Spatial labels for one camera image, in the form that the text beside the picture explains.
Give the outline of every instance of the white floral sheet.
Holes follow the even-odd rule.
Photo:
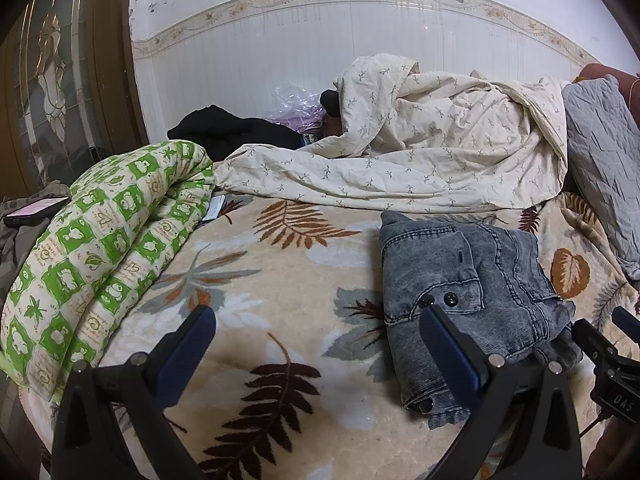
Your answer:
[[[637,293],[586,202],[561,194],[525,210],[440,217],[536,233],[540,263],[556,291],[575,301],[577,317],[637,356],[609,322],[618,304],[634,312]],[[218,333],[166,415],[210,478],[422,478],[460,426],[430,431],[400,405],[379,227],[377,211],[228,195],[219,218],[196,229],[122,321],[101,364],[151,350],[196,304],[209,304]],[[596,417],[592,369],[584,360],[571,378],[580,428]],[[20,398],[50,449],[52,406],[27,389]],[[585,457],[599,431],[583,439]],[[133,429],[125,435],[141,472],[156,478]],[[490,475],[504,447],[495,444],[478,478]]]

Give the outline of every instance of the gray cloth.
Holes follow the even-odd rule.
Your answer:
[[[640,280],[640,132],[612,75],[562,90],[569,167],[611,249]]]
[[[33,196],[14,200],[5,199],[0,204],[0,315],[9,288],[18,276],[22,264],[33,249],[38,237],[49,225],[49,218],[43,218],[35,226],[7,227],[4,225],[4,217],[21,207],[37,202],[41,198],[63,196],[71,196],[71,192],[67,186],[55,180]]]
[[[382,289],[386,333],[402,404],[426,413],[430,428],[468,416],[427,352],[418,320],[431,294],[460,332],[509,362],[564,369],[582,358],[571,342],[571,301],[563,301],[538,264],[535,235],[483,223],[415,221],[382,213]],[[455,304],[445,296],[455,294]]]

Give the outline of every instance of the floral tile border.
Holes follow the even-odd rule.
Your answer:
[[[371,2],[421,9],[444,9],[473,16],[508,28],[514,32],[525,34],[556,52],[571,62],[582,67],[587,63],[598,62],[586,50],[559,34],[551,27],[540,23],[529,16],[498,4],[491,0],[231,0],[183,20],[180,23],[156,34],[149,40],[132,43],[134,58],[149,57],[179,43],[192,38],[201,32],[221,27],[251,16],[280,9],[312,6],[320,4],[336,4],[345,2]]]

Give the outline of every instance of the folded denim jacket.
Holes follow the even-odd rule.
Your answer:
[[[460,422],[469,412],[457,405],[420,339],[424,294],[487,355],[531,365],[555,360],[564,369],[582,359],[571,340],[575,305],[563,301],[544,275],[535,235],[383,212],[380,247],[385,323],[402,405],[425,413],[430,428]]]

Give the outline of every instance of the plaid fabric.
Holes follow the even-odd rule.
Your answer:
[[[36,226],[22,226],[20,228],[4,225],[4,217],[17,209],[37,202],[41,198],[58,198],[71,196],[69,188],[55,180],[47,187],[28,198],[5,198],[0,204],[0,314],[4,307],[9,288],[18,276],[18,271],[27,259],[29,252],[38,237],[49,225],[49,219],[43,218]]]

